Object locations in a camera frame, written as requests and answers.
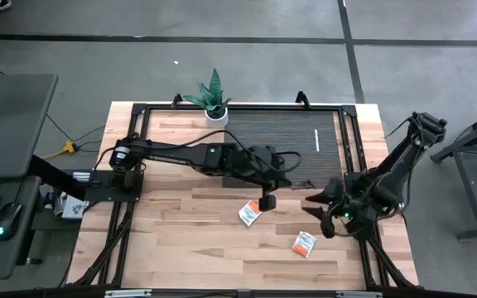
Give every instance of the wooden tabletop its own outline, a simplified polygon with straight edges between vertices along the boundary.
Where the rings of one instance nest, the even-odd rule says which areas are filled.
[[[101,151],[126,137],[132,105],[133,102],[112,103]],[[356,104],[356,109],[367,165],[377,166],[388,154],[378,107]],[[334,120],[340,164],[342,171],[346,171],[338,117]],[[201,111],[152,111],[148,138],[179,144],[211,131]],[[350,145],[355,152],[352,136],[352,130],[349,130]],[[205,142],[223,140],[224,136],[218,134]],[[108,169],[108,160],[109,153],[99,169]],[[136,204],[132,222],[123,287],[365,288],[356,240],[323,238],[318,220],[301,210],[301,204],[308,203],[303,203],[303,199],[319,190],[277,190],[274,193],[277,208],[262,214],[247,228],[240,221],[238,211],[249,199],[257,200],[260,189],[224,189],[221,178],[201,175],[186,166],[155,161],[146,161],[146,164],[142,196]],[[358,171],[358,162],[354,165]],[[81,277],[103,249],[112,205],[96,204],[84,215],[68,282]],[[386,252],[407,279],[417,283],[402,219],[384,220],[379,227]],[[307,259],[291,250],[300,231],[318,237]],[[117,249],[112,260],[110,278],[117,261]],[[371,265],[375,280],[378,280],[374,256]]]

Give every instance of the gray floor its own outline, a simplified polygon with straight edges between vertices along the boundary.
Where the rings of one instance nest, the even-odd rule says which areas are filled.
[[[355,38],[477,40],[475,0],[345,3]],[[0,14],[0,32],[343,36],[334,0],[21,0]],[[448,135],[436,151],[477,119],[477,48],[357,46],[355,52],[365,101],[379,105],[385,131],[414,110],[446,118]],[[194,93],[195,81],[209,79],[213,67],[235,99],[291,102],[304,90],[312,102],[354,102],[344,46],[0,41],[0,70],[60,76],[50,115],[71,136],[104,124],[113,100]],[[390,149],[401,138],[402,132],[391,136]],[[60,150],[64,140],[46,123],[36,153]],[[95,159],[77,154],[53,163],[71,168]],[[475,221],[452,161],[436,166],[426,156],[419,162],[407,219],[421,285],[477,294],[477,239],[458,243],[454,236]],[[0,290],[58,285],[74,242],[75,233],[39,237],[34,253],[46,264],[17,271],[0,281]]]

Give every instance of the white pot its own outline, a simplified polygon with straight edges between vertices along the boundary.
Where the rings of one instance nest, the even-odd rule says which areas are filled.
[[[207,111],[205,111],[205,118],[207,119],[207,126],[211,128],[224,128],[224,126],[228,124],[228,120],[229,120],[228,108],[225,109],[224,116],[218,119],[213,119],[209,117],[209,115],[207,114]]]

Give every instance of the orange packet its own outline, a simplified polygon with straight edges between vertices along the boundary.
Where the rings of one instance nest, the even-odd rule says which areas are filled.
[[[314,244],[316,243],[316,240],[316,237],[310,235],[307,232],[299,232],[299,235],[297,236],[296,241],[294,242],[294,245],[292,245],[291,249],[303,257],[308,258],[308,256],[311,254]]]

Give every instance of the yellow cable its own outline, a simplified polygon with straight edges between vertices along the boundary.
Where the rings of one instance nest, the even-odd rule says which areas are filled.
[[[60,150],[60,151],[58,151],[57,153],[54,153],[54,154],[51,154],[51,155],[48,155],[48,156],[42,156],[42,157],[40,157],[40,158],[41,158],[41,159],[48,159],[48,158],[52,158],[52,157],[58,156],[58,155],[60,155],[60,154],[62,154],[62,153],[64,153],[64,151],[63,151],[63,150]]]
[[[43,157],[40,157],[40,158],[41,159],[48,159],[48,158],[52,158],[52,157],[55,157],[55,156],[58,156],[58,155],[64,154],[64,153],[73,154],[73,153],[76,152],[75,148],[76,148],[76,146],[73,144],[72,141],[67,141],[67,142],[65,142],[65,146],[62,147],[62,150],[58,151],[57,153],[53,153],[51,155],[43,156]]]

